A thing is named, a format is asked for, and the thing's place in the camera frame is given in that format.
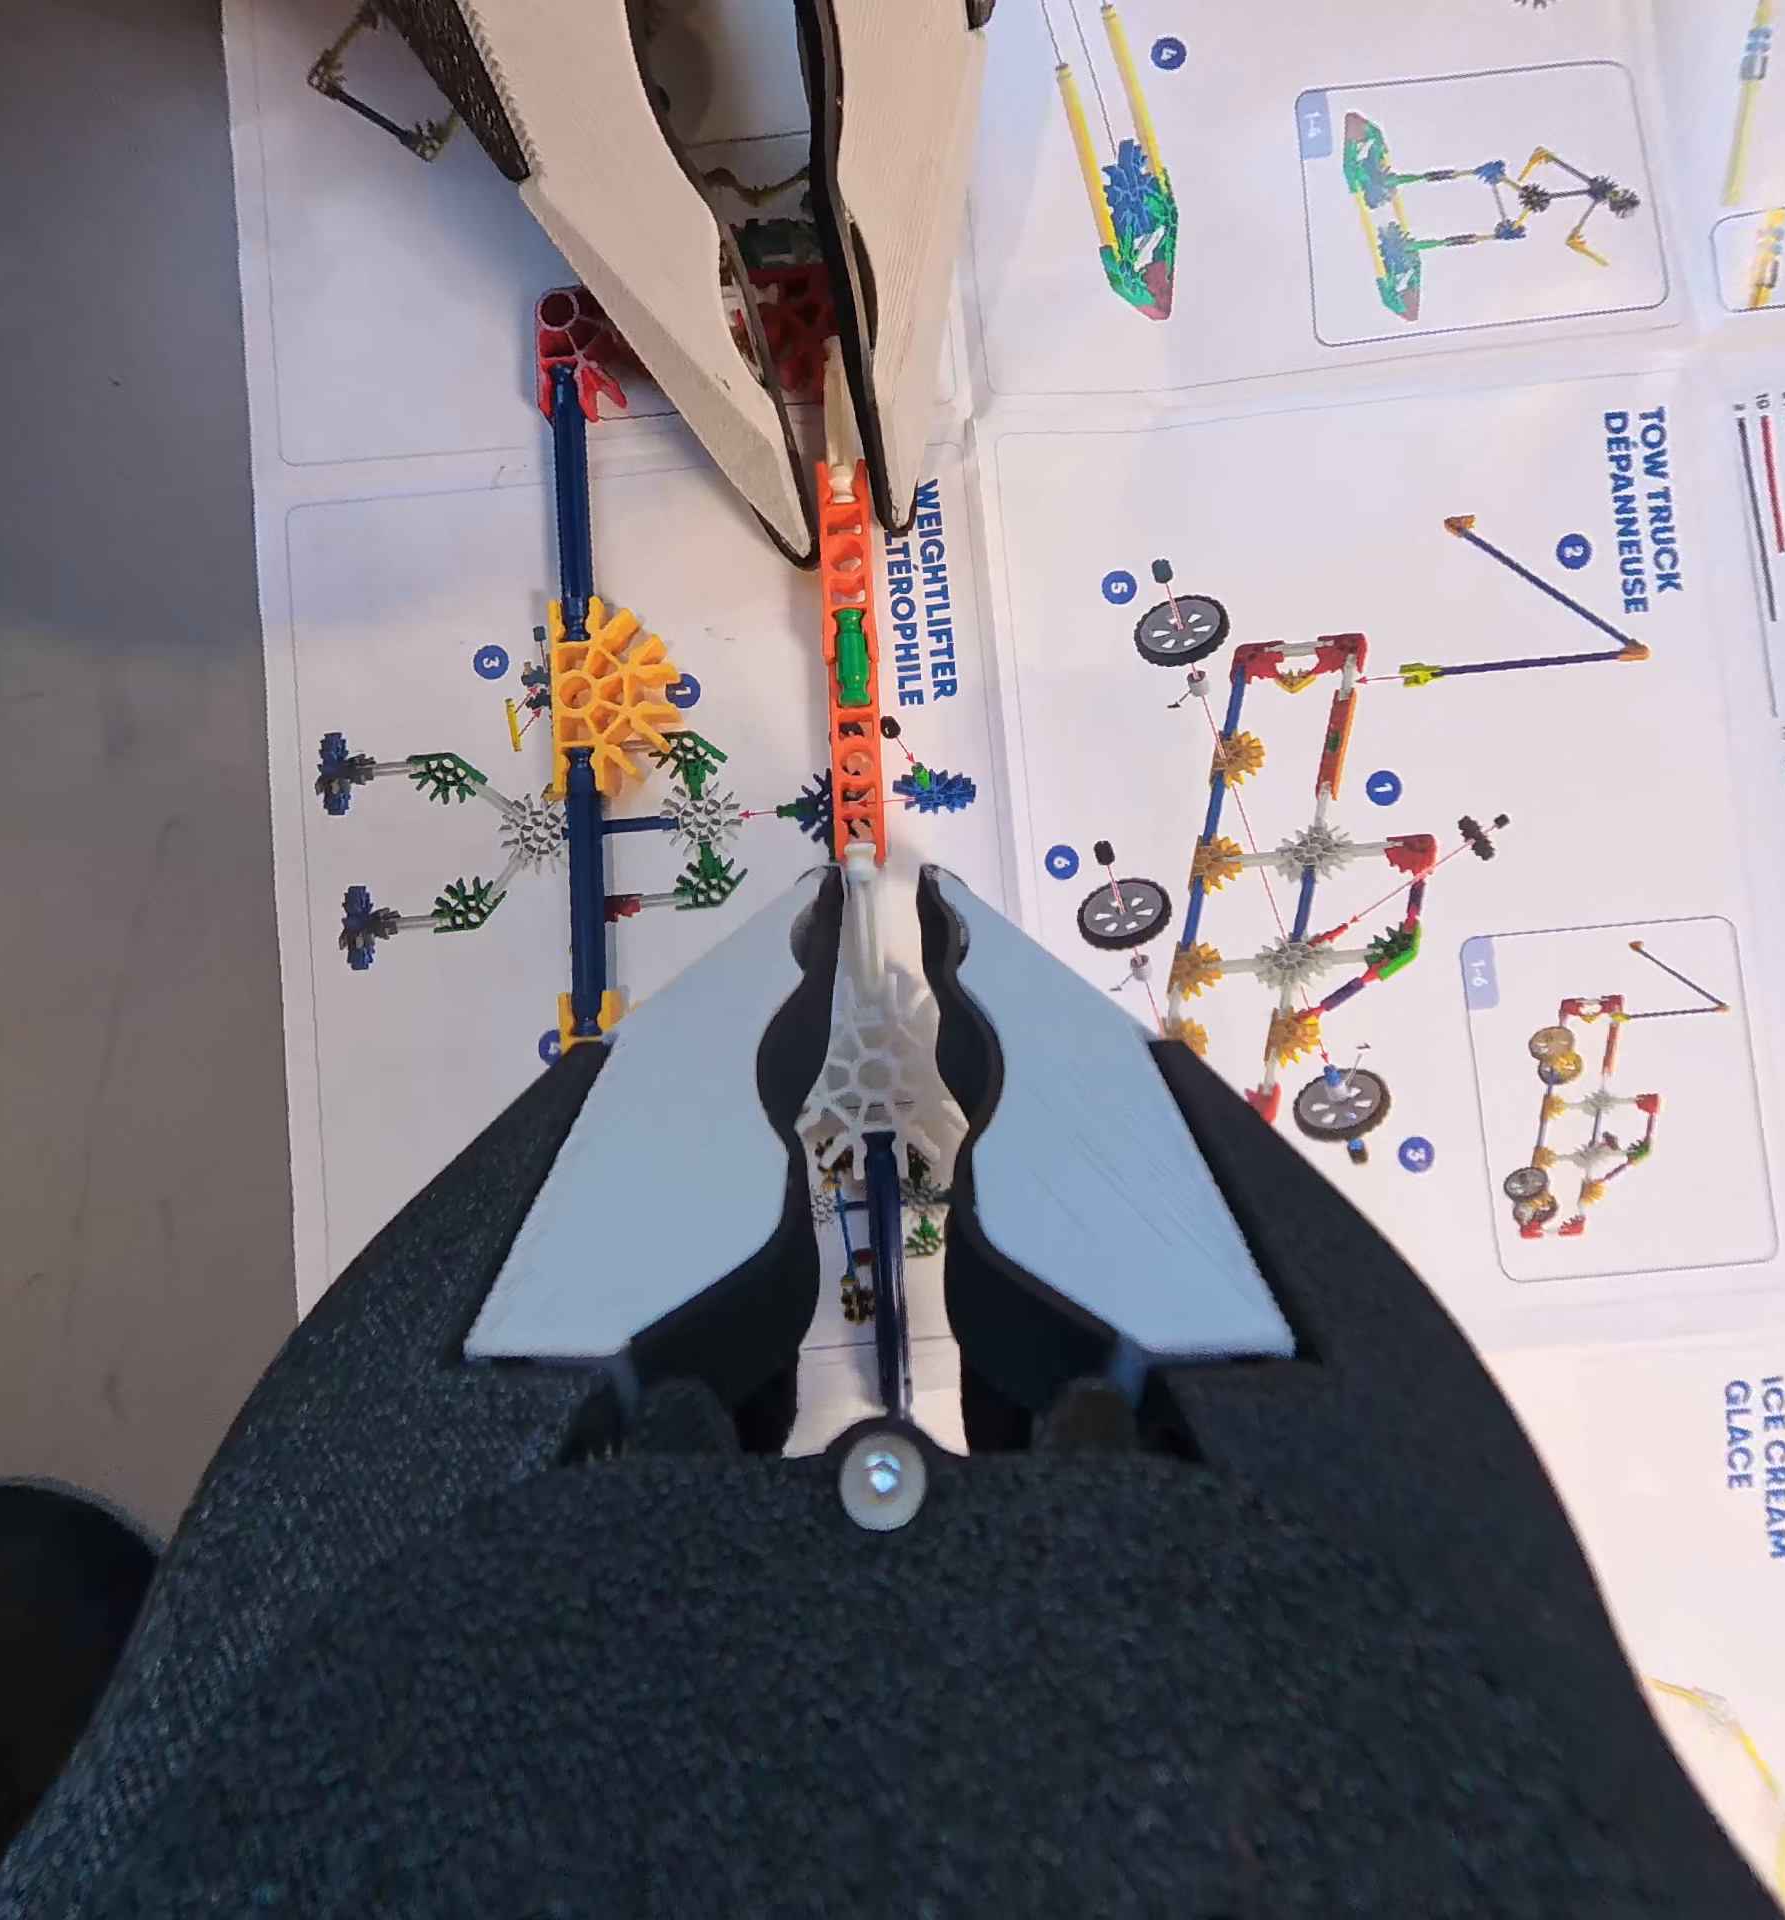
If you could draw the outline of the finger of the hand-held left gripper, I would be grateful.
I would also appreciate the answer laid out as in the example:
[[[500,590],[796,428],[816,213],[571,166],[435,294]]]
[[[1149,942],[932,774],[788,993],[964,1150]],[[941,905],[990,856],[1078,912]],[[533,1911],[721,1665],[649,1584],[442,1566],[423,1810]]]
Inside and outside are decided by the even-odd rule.
[[[465,1],[534,213],[783,555],[812,488],[750,278],[644,80],[623,1]]]
[[[987,4],[798,1],[808,203],[881,525],[915,513],[979,124]]]

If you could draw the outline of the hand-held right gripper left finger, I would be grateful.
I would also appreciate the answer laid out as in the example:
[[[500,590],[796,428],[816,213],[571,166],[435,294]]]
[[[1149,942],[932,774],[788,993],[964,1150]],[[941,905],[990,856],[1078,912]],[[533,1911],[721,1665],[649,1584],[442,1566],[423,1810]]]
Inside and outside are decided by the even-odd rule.
[[[465,1356],[695,1378],[794,1420],[820,1271],[796,1123],[831,1039],[843,880],[806,874],[633,1012],[520,1223]]]

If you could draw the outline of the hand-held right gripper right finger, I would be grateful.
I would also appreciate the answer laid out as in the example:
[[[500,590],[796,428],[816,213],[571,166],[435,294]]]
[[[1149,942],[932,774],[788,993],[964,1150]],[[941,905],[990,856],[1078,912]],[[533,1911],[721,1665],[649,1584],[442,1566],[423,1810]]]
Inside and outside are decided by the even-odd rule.
[[[919,923],[967,1119],[946,1308],[970,1374],[1041,1415],[1071,1380],[1136,1401],[1163,1364],[1291,1356],[1145,1029],[941,868]]]

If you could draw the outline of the red toy connector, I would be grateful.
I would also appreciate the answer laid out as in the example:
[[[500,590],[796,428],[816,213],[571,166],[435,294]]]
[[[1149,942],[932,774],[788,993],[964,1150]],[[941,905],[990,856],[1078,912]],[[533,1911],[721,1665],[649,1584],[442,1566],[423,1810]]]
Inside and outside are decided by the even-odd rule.
[[[554,418],[554,380],[565,374],[589,421],[629,411],[623,374],[642,365],[605,308],[583,286],[547,290],[534,305],[536,402]]]
[[[825,342],[837,332],[831,276],[819,265],[750,273],[760,330],[785,396],[816,396]]]

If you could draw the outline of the blue toy rod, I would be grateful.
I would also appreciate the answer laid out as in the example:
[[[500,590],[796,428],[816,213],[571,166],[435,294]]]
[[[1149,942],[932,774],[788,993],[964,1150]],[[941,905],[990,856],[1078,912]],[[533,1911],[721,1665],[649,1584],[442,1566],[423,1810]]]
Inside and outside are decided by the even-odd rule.
[[[570,861],[571,993],[591,1019],[607,989],[607,825],[591,746],[570,751],[565,772],[565,829]]]
[[[573,364],[550,370],[554,516],[560,560],[560,606],[568,631],[581,631],[594,591],[589,420]]]
[[[908,1422],[914,1413],[908,1315],[904,1308],[904,1220],[899,1136],[864,1135],[866,1208],[873,1263],[873,1351],[879,1393],[886,1415]]]

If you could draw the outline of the white snowflake connector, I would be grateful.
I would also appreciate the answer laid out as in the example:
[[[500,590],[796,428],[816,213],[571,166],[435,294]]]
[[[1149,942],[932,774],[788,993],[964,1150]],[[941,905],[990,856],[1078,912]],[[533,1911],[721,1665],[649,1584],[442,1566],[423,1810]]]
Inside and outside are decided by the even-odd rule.
[[[935,1006],[922,979],[890,962],[881,996],[866,1002],[851,972],[838,972],[826,1058],[798,1119],[822,1174],[838,1163],[862,1172],[868,1135],[890,1130],[895,1144],[953,1178],[967,1121],[944,1087],[933,1047]]]

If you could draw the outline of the orange toy bar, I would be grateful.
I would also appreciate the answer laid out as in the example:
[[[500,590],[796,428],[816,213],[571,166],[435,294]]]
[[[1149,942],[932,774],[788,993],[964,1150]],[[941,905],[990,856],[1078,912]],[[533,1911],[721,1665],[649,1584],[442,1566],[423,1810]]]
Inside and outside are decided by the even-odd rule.
[[[859,837],[879,849],[886,861],[888,832],[885,823],[886,781],[882,776],[882,733],[879,702],[879,637],[873,621],[873,536],[872,499],[866,467],[855,465],[854,498],[835,499],[822,461],[816,467],[816,529],[819,529],[819,586],[820,621],[819,639],[826,670],[828,739],[833,781],[833,843],[835,851]],[[833,612],[842,606],[864,606],[868,637],[873,644],[873,702],[872,708],[838,708],[833,662]]]

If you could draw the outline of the white instruction sheet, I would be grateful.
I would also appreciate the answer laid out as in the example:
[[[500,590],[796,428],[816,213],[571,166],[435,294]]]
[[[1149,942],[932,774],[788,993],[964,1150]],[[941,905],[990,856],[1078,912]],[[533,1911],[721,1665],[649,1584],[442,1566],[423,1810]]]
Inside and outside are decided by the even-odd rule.
[[[228,4],[299,1301],[558,1051],[515,856],[568,278],[357,4]],[[888,708],[1090,953],[1406,924],[1279,1124],[1517,1399],[1785,1896],[1785,4],[1002,4]]]

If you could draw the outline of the dark rounded object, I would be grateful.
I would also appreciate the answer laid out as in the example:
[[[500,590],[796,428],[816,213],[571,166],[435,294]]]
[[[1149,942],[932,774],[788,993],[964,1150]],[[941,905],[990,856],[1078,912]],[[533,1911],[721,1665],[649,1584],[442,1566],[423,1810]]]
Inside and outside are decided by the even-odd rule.
[[[0,1859],[88,1725],[157,1561],[108,1504],[0,1479]]]

